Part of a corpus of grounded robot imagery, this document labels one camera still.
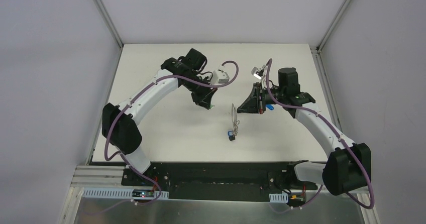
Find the keyring with keys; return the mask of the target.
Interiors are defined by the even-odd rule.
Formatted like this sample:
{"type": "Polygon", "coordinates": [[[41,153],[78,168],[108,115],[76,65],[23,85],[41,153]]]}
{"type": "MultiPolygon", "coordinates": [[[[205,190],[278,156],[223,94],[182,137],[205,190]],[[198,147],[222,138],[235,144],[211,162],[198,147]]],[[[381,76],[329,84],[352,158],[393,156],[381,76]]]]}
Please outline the keyring with keys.
{"type": "Polygon", "coordinates": [[[231,121],[232,128],[228,131],[228,138],[230,141],[234,141],[236,139],[236,136],[238,135],[240,123],[240,121],[238,120],[237,108],[234,104],[231,104],[231,121]]]}

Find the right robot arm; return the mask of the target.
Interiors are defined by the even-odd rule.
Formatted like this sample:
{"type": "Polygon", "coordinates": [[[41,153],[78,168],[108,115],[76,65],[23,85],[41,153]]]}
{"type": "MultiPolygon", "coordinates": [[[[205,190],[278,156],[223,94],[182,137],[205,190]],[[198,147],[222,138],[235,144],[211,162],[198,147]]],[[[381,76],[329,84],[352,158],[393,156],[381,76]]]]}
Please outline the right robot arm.
{"type": "Polygon", "coordinates": [[[268,105],[279,105],[311,133],[327,156],[324,164],[292,162],[285,175],[287,186],[297,189],[307,181],[324,185],[333,195],[367,187],[373,195],[370,148],[343,134],[322,114],[315,99],[300,90],[296,69],[279,69],[278,85],[270,83],[267,65],[254,67],[251,73],[258,82],[237,113],[263,114],[268,105]]]}

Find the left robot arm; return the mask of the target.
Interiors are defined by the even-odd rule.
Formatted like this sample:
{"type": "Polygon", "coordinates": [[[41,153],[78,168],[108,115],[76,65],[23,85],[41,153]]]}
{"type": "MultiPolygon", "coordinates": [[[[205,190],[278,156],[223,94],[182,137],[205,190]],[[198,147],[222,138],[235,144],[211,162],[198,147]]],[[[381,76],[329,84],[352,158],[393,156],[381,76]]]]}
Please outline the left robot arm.
{"type": "Polygon", "coordinates": [[[165,60],[152,81],[133,96],[117,105],[108,103],[103,107],[101,134],[136,169],[134,179],[141,186],[152,182],[153,172],[148,169],[151,161],[142,149],[139,123],[159,101],[180,86],[190,91],[197,106],[210,109],[217,89],[208,78],[199,76],[206,63],[207,58],[192,48],[185,56],[165,60]]]}

